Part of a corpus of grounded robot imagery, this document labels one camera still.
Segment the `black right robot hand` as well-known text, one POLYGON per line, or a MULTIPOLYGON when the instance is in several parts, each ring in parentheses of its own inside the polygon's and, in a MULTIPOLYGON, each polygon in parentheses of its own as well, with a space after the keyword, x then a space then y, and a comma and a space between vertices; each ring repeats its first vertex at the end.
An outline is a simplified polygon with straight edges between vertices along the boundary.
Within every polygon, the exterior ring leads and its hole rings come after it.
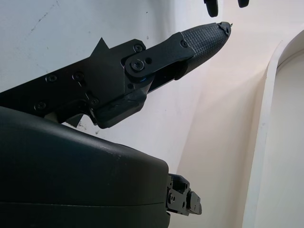
POLYGON ((167 228, 171 214, 200 215, 200 197, 168 164, 80 132, 88 116, 110 128, 147 95, 214 57, 232 24, 198 25, 146 47, 132 39, 0 94, 3 228, 167 228))

